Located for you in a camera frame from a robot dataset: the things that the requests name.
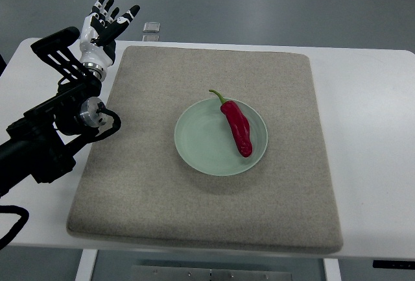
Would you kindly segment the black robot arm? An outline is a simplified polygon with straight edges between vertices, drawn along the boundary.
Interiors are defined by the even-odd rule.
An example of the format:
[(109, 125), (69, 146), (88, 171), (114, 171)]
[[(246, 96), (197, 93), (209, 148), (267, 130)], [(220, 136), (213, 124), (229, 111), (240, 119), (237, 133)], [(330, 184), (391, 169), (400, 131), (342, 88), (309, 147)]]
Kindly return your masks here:
[(121, 128), (121, 119), (99, 99), (101, 80), (81, 64), (71, 46), (80, 36), (68, 27), (31, 45), (43, 62), (62, 75), (54, 97), (31, 108), (6, 129), (1, 145), (1, 195), (28, 176), (52, 183), (72, 171), (74, 156), (85, 145)]

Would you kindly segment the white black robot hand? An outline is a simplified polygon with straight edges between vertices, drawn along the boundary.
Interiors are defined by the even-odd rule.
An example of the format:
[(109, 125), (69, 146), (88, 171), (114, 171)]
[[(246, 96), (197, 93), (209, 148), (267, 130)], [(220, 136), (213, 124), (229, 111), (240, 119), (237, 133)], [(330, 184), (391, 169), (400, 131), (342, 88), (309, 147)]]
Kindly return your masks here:
[(115, 62), (115, 39), (131, 24), (140, 10), (132, 6), (124, 14), (113, 7), (114, 0), (97, 0), (84, 19), (80, 34), (80, 63), (101, 82)]

